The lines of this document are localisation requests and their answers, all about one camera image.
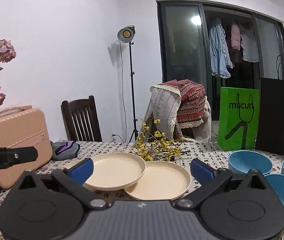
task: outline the floor lamp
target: floor lamp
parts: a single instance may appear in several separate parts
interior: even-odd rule
[[[119,41],[123,42],[123,43],[128,43],[129,44],[129,50],[130,50],[131,90],[132,90],[132,105],[133,105],[134,129],[133,129],[133,132],[131,134],[131,138],[130,138],[129,142],[131,142],[131,140],[133,138],[133,135],[135,137],[135,140],[137,140],[137,138],[138,138],[138,130],[137,130],[137,121],[138,121],[138,119],[135,116],[134,86],[133,86],[133,75],[134,75],[134,72],[133,72],[133,69],[132,69],[132,52],[131,52],[131,46],[134,44],[132,42],[134,35],[135,35],[135,27],[133,25],[126,26],[126,27],[124,27],[123,29],[121,29],[118,32],[118,39],[119,39]]]

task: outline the red patterned fabric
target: red patterned fabric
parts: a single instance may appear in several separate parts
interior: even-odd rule
[[[178,88],[181,93],[181,104],[177,114],[177,133],[181,136],[180,129],[199,126],[203,121],[205,106],[205,89],[202,84],[185,79],[172,80],[161,85]]]

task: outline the metal screw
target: metal screw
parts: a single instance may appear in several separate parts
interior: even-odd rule
[[[221,173],[223,171],[226,171],[227,169],[226,168],[218,168],[218,173]]]
[[[104,207],[106,205],[106,201],[103,200],[103,199],[98,199],[97,198],[97,199],[91,200],[90,205],[92,207]]]
[[[180,207],[189,208],[193,205],[193,202],[189,199],[180,199],[177,203]]]

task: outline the black shopping bag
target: black shopping bag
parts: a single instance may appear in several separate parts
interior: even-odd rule
[[[261,78],[255,149],[284,155],[284,80]]]

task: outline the white wall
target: white wall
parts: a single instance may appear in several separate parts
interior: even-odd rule
[[[249,8],[275,17],[284,22],[284,9],[268,0],[211,0],[234,4]],[[135,25],[136,36],[134,37],[133,68],[135,75],[135,96],[137,118],[144,117],[151,93],[149,88],[162,82],[162,63],[160,52],[159,27],[157,16],[157,4],[155,0],[120,0],[122,25]],[[126,50],[123,59],[125,69],[125,96],[126,106],[132,107],[130,99],[130,75],[129,55]],[[129,128],[133,129],[132,114],[129,111]]]
[[[0,39],[17,52],[2,64],[3,107],[41,108],[56,141],[66,138],[62,101],[94,95],[103,140],[122,135],[118,65],[111,60],[117,8],[117,0],[0,0]]]

